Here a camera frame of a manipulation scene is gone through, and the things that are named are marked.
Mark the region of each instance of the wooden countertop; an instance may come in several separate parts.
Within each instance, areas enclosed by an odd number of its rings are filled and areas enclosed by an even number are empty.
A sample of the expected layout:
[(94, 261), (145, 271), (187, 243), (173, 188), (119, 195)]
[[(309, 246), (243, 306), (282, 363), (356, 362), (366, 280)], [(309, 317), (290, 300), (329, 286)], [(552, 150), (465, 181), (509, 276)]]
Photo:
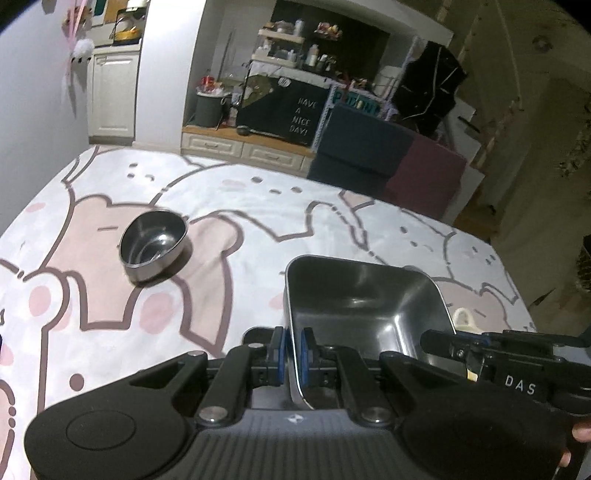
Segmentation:
[(293, 143), (279, 140), (278, 138), (265, 137), (264, 135), (250, 134), (246, 137), (238, 135), (236, 129), (232, 127), (220, 127), (217, 130), (215, 128), (203, 128), (197, 127), (196, 125), (186, 125), (183, 127), (183, 133), (196, 134), (196, 135), (207, 135), (208, 137), (224, 138), (226, 140), (234, 140), (236, 142), (249, 143), (253, 145), (259, 145), (261, 147), (275, 148), (276, 150), (282, 150), (284, 152), (294, 153), (297, 155), (303, 155), (305, 157), (314, 158), (316, 153), (308, 147), (303, 145), (294, 145)]

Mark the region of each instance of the pink decoration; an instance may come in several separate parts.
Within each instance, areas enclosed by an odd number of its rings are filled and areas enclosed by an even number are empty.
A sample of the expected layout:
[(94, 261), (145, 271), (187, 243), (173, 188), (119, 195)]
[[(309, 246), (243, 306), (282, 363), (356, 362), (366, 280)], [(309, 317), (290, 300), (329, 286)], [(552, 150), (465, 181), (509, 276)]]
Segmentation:
[(6, 344), (2, 344), (2, 348), (0, 349), (0, 365), (3, 367), (9, 367), (14, 362), (14, 354), (10, 347)]
[(61, 318), (61, 320), (57, 323), (57, 325), (55, 327), (52, 328), (52, 332), (61, 332), (62, 330), (64, 330), (68, 324), (70, 323), (70, 318), (72, 316), (72, 304), (70, 303), (68, 305), (67, 310), (64, 312), (63, 317)]
[(173, 298), (164, 292), (152, 293), (142, 305), (139, 326), (144, 332), (158, 335), (171, 322), (173, 314)]
[(43, 315), (51, 305), (51, 292), (45, 285), (35, 287), (29, 295), (29, 311), (34, 317)]
[(32, 203), (27, 208), (25, 208), (25, 212), (27, 212), (27, 213), (38, 212), (42, 208), (45, 208), (44, 202)]
[(283, 310), (283, 293), (275, 295), (271, 300), (269, 300), (269, 307), (271, 307), (273, 310)]

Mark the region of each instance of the metal screw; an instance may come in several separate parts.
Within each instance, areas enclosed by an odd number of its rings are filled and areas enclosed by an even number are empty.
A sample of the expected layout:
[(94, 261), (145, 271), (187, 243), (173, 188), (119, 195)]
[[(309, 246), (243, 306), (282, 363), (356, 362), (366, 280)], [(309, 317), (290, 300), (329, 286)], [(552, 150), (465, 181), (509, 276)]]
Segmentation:
[(361, 412), (361, 418), (371, 423), (383, 423), (390, 419), (390, 411), (382, 407), (370, 407)]
[(228, 411), (224, 407), (205, 407), (199, 411), (199, 417), (209, 423), (217, 423), (228, 416)]

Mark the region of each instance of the white fluffy toy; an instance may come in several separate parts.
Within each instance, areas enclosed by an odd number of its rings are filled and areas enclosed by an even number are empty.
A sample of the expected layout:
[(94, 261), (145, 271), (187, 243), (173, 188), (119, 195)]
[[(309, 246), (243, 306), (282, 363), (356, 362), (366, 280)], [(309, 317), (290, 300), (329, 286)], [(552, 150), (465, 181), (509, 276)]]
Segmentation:
[(82, 63), (82, 60), (90, 60), (92, 57), (92, 51), (95, 49), (95, 43), (89, 38), (81, 38), (76, 42), (74, 51), (72, 52), (72, 62), (78, 61)]

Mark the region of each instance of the finger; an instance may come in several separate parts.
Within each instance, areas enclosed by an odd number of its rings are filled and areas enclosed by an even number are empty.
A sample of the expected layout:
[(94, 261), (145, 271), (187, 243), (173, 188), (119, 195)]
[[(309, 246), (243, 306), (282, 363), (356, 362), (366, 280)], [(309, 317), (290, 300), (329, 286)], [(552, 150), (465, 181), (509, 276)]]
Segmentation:
[(570, 452), (567, 450), (562, 454), (562, 458), (560, 459), (560, 463), (558, 466), (567, 467), (570, 463)]
[(578, 442), (591, 442), (591, 421), (577, 423), (573, 427), (573, 437)]

